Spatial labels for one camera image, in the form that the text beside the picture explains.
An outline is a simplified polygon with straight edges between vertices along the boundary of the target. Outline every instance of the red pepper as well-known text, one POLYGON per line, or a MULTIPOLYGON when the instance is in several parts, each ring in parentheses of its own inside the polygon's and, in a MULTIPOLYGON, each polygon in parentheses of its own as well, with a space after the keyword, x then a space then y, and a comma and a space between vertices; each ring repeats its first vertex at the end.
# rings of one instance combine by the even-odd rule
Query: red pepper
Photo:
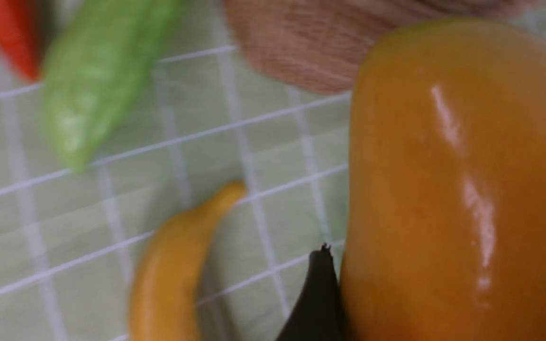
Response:
POLYGON ((34 0, 0 0, 0 52, 30 81, 39 78, 39 36, 34 0))

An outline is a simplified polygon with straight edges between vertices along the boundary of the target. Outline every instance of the toy vegetable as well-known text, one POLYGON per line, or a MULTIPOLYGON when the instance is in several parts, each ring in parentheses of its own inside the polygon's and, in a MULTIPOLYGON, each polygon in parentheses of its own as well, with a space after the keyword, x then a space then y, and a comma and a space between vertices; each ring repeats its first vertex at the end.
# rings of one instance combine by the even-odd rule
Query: toy vegetable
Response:
POLYGON ((32 0, 0 0, 0 52, 27 80, 39 78, 39 35, 32 0))
POLYGON ((126 118, 179 12, 180 0, 86 0, 54 42, 43 119, 73 171, 126 118))
POLYGON ((351 339, 546 340, 546 41, 470 19, 392 33, 351 115, 351 339))

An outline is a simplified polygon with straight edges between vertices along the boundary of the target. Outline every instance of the green checkered tablecloth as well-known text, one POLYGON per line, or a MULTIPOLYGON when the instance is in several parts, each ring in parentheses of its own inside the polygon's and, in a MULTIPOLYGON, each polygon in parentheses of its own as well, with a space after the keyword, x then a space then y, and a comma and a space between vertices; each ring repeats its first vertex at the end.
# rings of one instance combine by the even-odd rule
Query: green checkered tablecloth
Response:
MULTIPOLYGON (((58 0, 64 21, 72 0, 58 0)), ((210 0, 153 71, 130 122, 83 175, 50 153, 39 86, 0 61, 0 341, 122 341, 134 265, 152 231, 229 179, 250 196, 215 238, 201 289, 206 340, 272 340, 307 255, 347 216, 349 94, 320 97, 251 71, 210 0)), ((546 36, 546 6, 517 25, 546 36)))

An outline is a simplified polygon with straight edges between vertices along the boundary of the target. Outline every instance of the white grid lines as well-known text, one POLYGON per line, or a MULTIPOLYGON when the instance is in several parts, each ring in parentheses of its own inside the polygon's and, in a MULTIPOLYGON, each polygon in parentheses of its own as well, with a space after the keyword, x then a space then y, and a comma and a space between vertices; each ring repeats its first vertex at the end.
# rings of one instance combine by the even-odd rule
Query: white grid lines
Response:
MULTIPOLYGON (((232 50, 235 50, 236 48, 237 48, 236 46, 231 46, 231 45, 221 46, 221 47, 216 47, 216 48, 210 48, 208 50, 201 50, 201 51, 191 52, 190 54, 180 54, 178 56, 162 58, 162 59, 160 59, 158 61, 158 63, 160 63, 160 64, 173 63, 175 61, 181 61, 181 60, 188 60, 188 59, 191 59, 191 58, 210 56, 212 54, 219 54, 221 52, 232 51, 232 50)), ((22 95, 23 93, 27 93, 27 92, 30 92, 30 91, 33 91, 33 90, 37 90, 42 85, 43 85, 42 83, 35 83, 35 84, 30 84, 28 86, 18 87, 18 88, 12 89, 12 90, 0 91, 0 100, 7 99, 8 97, 15 97, 17 95, 22 95)))
MULTIPOLYGON (((153 71, 153 83, 155 87, 155 96, 160 111, 161 123, 165 130, 165 137, 171 141, 178 140, 178 132, 176 131, 176 122, 174 119, 174 110, 166 101, 167 95, 165 88, 162 88, 165 80, 165 75, 160 67, 155 67, 153 71)), ((172 167, 178 186, 180 186, 180 199, 183 209, 189 209, 193 204, 191 196, 191 186, 187 177, 184 158, 179 143, 173 143, 168 146, 170 157, 172 159, 172 167)))
MULTIPOLYGON (((121 214, 119 214, 117 199, 115 199, 115 190, 111 181, 111 174, 109 173, 106 164, 99 164, 97 166, 97 178, 100 198, 102 198, 102 209, 104 209, 104 213, 107 217, 109 229, 113 236, 113 242, 119 244, 126 239, 126 236, 123 231, 123 226, 121 226, 121 214)), ((115 252, 119 259, 124 282, 129 286, 134 277, 134 267, 132 266, 130 254, 127 248, 119 248, 115 252)))
MULTIPOLYGON (((290 105, 291 106, 299 106, 300 105, 300 92, 297 88, 293 86, 286 86, 286 90, 288 91, 288 98, 290 99, 290 105)), ((309 176, 312 176, 314 174, 317 174, 317 164, 316 164, 316 156, 315 151, 313 148, 313 141, 309 133, 309 125, 307 122, 307 119, 305 117, 305 112, 303 110, 296 110, 294 112, 294 117, 296 119, 296 123, 299 126, 299 132, 301 135, 301 145, 303 148, 303 154, 305 156, 305 166, 307 170, 307 174, 309 176)), ((310 181, 310 187, 311 187, 311 193, 313 195, 313 200, 315 203, 315 209, 317 213, 317 220, 319 220, 319 225, 321 229, 321 233, 323 234, 323 239, 327 244, 332 244, 332 231, 330 230, 330 226, 328 225, 328 218, 326 217, 326 207, 325 203, 323 202, 323 196, 321 195, 321 188, 319 186, 319 179, 317 177, 313 177, 310 181)), ((336 251, 331 250, 332 256, 336 257, 336 251)))
MULTIPOLYGON (((334 248, 334 246, 340 246, 340 245, 344 245, 344 244, 345 244, 345 240, 338 240, 337 242, 332 242, 330 244, 330 246, 332 246, 332 248, 334 248)), ((232 292, 234 292, 236 290, 239 290, 239 289, 241 289, 243 287, 251 285, 252 283, 256 283, 256 282, 258 282, 260 280, 263 280, 264 278, 267 278, 269 276, 274 276, 276 273, 280 272, 281 270, 292 268, 293 266, 301 264, 303 261, 307 261, 309 259, 309 255, 310 255, 310 253, 304 254, 304 255, 299 256, 299 257, 296 257, 294 259, 290 259, 286 263, 275 266, 275 269, 273 269, 273 270, 267 270, 265 272, 261 272, 260 274, 256 274, 255 276, 252 276, 252 277, 248 278, 247 280, 241 281, 240 283, 237 283, 236 285, 232 285, 231 287, 228 287, 228 288, 220 291, 219 293, 216 293, 216 294, 214 294, 212 296, 208 296, 208 297, 198 301, 197 305, 207 304, 208 302, 212 302, 212 301, 216 300, 217 298, 220 298, 222 296, 225 296, 226 294, 232 293, 232 292)))
MULTIPOLYGON (((222 32, 215 32, 215 36, 219 43, 225 39, 221 37, 222 32)), ((231 60, 230 52, 218 54, 218 62, 220 63, 223 87, 225 88, 227 107, 229 108, 229 114, 233 122, 241 121, 241 106, 239 98, 237 96, 237 90, 235 85, 235 72, 233 67, 233 61, 231 60)), ((234 128, 237 136, 237 140, 240 145, 241 159, 243 162, 244 171, 246 174, 247 185, 250 188, 251 194, 258 192, 258 183, 256 181, 256 171, 254 168, 254 159, 252 158, 252 152, 250 148, 250 142, 243 131, 241 126, 234 128)), ((275 250, 273 249, 273 243, 269 237, 269 231, 267 228, 266 217, 264 216, 264 210, 260 203, 260 199, 254 199, 252 201, 252 209, 254 210, 254 216, 256 218, 256 225, 260 232, 262 244, 264 248, 264 254, 267 258, 269 269, 273 271, 273 284, 275 285, 275 291, 279 295, 280 305, 282 307, 282 314, 284 317, 290 315, 290 307, 286 299, 285 289, 282 283, 282 277, 275 270, 277 268, 277 259, 275 257, 275 250)))
MULTIPOLYGON (((347 165, 344 164, 342 166, 338 166, 335 168, 328 169, 324 172, 317 173, 314 175, 314 177, 322 178, 327 177, 328 175, 332 175, 338 172, 343 172, 347 170, 347 165)), ((241 200, 238 205, 246 205, 251 203, 251 201, 254 201, 255 199, 262 199, 264 197, 271 196, 275 193, 282 192, 283 190, 287 190, 290 188, 293 188, 295 186, 299 186, 301 184, 308 183, 310 181, 311 177, 304 177, 302 179, 298 179, 297 181, 293 181, 292 183, 284 184, 282 186, 279 186, 277 188, 272 188, 270 190, 265 190, 263 192, 259 192, 254 194, 253 196, 249 196, 243 200, 241 200)), ((149 231, 147 233, 143 233, 142 235, 137 235, 136 237, 132 237, 130 239, 124 240, 123 242, 120 242, 118 244, 113 244, 111 246, 108 246, 104 249, 95 251, 91 254, 83 255, 82 257, 79 257, 77 259, 74 259, 72 261, 68 261, 67 263, 63 263, 61 265, 55 266, 54 268, 50 268, 44 272, 39 272, 35 275, 26 277, 22 280, 19 280, 15 283, 5 285, 4 287, 0 287, 0 296, 11 293, 13 291, 22 289, 23 287, 28 287, 29 285, 35 284, 37 281, 43 280, 44 278, 48 278, 53 276, 54 274, 57 274, 61 271, 68 270, 70 268, 74 268, 75 266, 78 266, 80 264, 83 264, 85 262, 91 261, 93 259, 96 259, 98 257, 104 256, 106 254, 109 254, 111 252, 115 252, 119 248, 127 248, 131 244, 134 244, 135 242, 140 242, 141 240, 144 240, 146 238, 149 238, 151 235, 153 235, 153 231, 149 231)))
MULTIPOLYGON (((260 116, 255 117, 255 118, 243 119, 240 122, 231 123, 229 125, 223 125, 223 126, 219 126, 219 127, 209 129, 209 130, 204 130, 203 132, 198 132, 198 133, 187 135, 187 136, 173 138, 173 139, 171 139, 169 141, 165 141, 165 142, 162 142, 162 143, 147 145, 145 147, 140 147, 140 148, 134 149, 132 151, 119 153, 119 154, 116 154, 116 155, 111 155, 110 157, 104 157, 104 158, 102 158, 100 160, 97 160, 97 161, 93 162, 92 166, 97 166, 98 164, 108 164, 109 162, 113 162, 113 161, 116 161, 116 160, 121 160, 123 158, 131 157, 131 156, 138 155, 138 154, 141 154, 141 153, 147 153, 149 151, 154 151, 155 149, 169 147, 170 145, 188 142, 188 141, 195 140, 197 138, 201 138, 201 137, 208 136, 208 135, 211 135, 211 134, 216 134, 216 133, 219 133, 219 132, 224 132, 226 130, 235 129, 237 127, 243 127, 243 126, 252 125, 252 124, 258 123, 258 122, 267 121, 269 119, 282 117, 282 116, 294 113, 295 110, 305 110, 305 109, 308 109, 308 108, 316 108, 316 107, 319 107, 319 106, 324 106, 324 105, 327 105, 327 104, 336 103, 336 102, 343 101, 343 100, 347 99, 348 95, 349 94, 346 93, 346 94, 343 94, 343 95, 333 96, 333 97, 329 97, 327 99, 321 99, 319 101, 315 101, 313 103, 303 104, 303 105, 295 107, 295 108, 287 108, 287 109, 284 109, 284 110, 279 110, 277 112, 272 112, 270 114, 260 115, 260 116)), ((29 188, 29 187, 32 187, 32 186, 34 186, 36 184, 40 184, 40 183, 43 183, 43 182, 46 182, 46 181, 50 181, 52 179, 58 179, 60 177, 68 175, 68 174, 70 174, 69 169, 63 169, 63 170, 59 170, 59 171, 56 171, 56 172, 53 172, 53 173, 50 173, 50 174, 42 175, 40 177, 32 178, 32 179, 29 179, 27 181, 22 181, 20 183, 15 183, 15 184, 12 184, 10 186, 0 188, 0 196, 9 194, 11 192, 15 192, 15 191, 17 191, 17 190, 19 190, 21 188, 29 188)))
POLYGON ((110 340, 110 341, 126 341, 128 339, 129 335, 128 334, 123 334, 123 335, 120 335, 118 337, 115 337, 114 339, 110 340))
MULTIPOLYGON (((11 87, 11 76, 0 61, 0 90, 11 87)), ((22 146, 22 132, 13 97, 3 99, 1 109, 4 119, 4 128, 9 146, 9 163, 14 183, 22 183, 28 179, 28 166, 22 146)), ((26 236, 29 252, 33 258, 35 271, 44 272, 48 269, 46 247, 39 232, 33 192, 30 187, 17 190, 17 200, 20 208, 21 223, 26 236)), ((39 289, 47 311, 48 320, 54 331, 56 341, 66 341, 67 334, 64 323, 56 301, 56 292, 50 278, 44 277, 39 280, 39 289)))
MULTIPOLYGON (((167 103, 167 101, 165 100, 167 97, 164 92, 165 88, 163 87, 163 84, 165 84, 164 76, 165 74, 163 73, 163 71, 159 67, 156 67, 154 70, 153 79, 157 102, 160 108, 161 121, 164 125, 166 138, 175 139, 177 138, 178 133, 176 132, 174 110, 172 105, 167 103)), ((180 186, 182 206, 184 209, 190 209, 190 207, 193 205, 193 198, 191 195, 191 185, 189 184, 189 179, 186 172, 186 163, 184 161, 184 157, 182 156, 182 149, 180 149, 180 145, 176 143, 170 145, 169 150, 172 158, 174 175, 176 177, 176 181, 178 181, 178 184, 180 186)), ((204 283, 204 288, 208 293, 211 293, 211 280, 210 278, 208 278, 207 273, 204 273, 203 276, 204 278, 202 280, 204 283)), ((229 339, 228 332, 225 328, 225 324, 223 322, 222 315, 220 310, 218 309, 218 306, 210 306, 209 308, 210 313, 212 314, 212 318, 214 319, 218 338, 221 339, 221 341, 227 341, 229 339)))

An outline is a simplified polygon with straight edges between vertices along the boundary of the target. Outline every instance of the plastic food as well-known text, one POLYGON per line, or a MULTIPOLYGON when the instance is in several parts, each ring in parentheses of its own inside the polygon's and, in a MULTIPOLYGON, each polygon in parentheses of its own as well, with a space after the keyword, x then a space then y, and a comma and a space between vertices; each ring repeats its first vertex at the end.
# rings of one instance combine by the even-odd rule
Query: plastic food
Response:
POLYGON ((351 115, 351 339, 546 340, 546 41, 470 19, 392 33, 351 115))
POLYGON ((39 34, 33 0, 0 0, 0 52, 21 75, 39 78, 39 34))
POLYGON ((198 341, 195 296, 221 218, 246 192, 233 181, 211 199, 173 216, 152 237, 139 265, 129 311, 132 341, 198 341))
POLYGON ((79 172, 127 117, 180 13, 180 0, 87 0, 45 63, 44 121, 79 172))

